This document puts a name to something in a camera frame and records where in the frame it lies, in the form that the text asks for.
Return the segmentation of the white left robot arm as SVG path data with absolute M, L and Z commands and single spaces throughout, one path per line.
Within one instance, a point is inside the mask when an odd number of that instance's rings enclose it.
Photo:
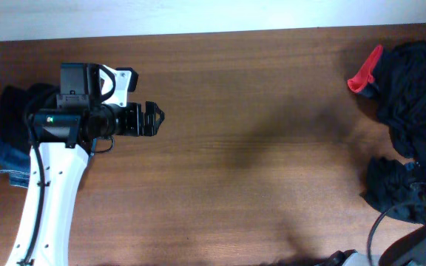
M 65 107 L 58 87 L 40 83 L 23 102 L 29 182 L 7 265 L 67 265 L 75 199 L 97 140 L 152 137 L 165 119 L 156 103 L 122 103 L 115 91 L 69 97 L 76 106 Z

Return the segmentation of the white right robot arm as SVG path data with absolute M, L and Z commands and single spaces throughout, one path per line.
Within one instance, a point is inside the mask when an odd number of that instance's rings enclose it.
M 337 251 L 321 265 L 426 265 L 426 225 L 394 242 L 381 256 L 371 256 L 355 250 Z

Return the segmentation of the black Nike t-shirt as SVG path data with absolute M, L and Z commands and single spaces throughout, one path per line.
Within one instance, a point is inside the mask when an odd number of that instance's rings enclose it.
M 426 223 L 426 162 L 371 158 L 362 195 L 373 209 L 403 222 Z

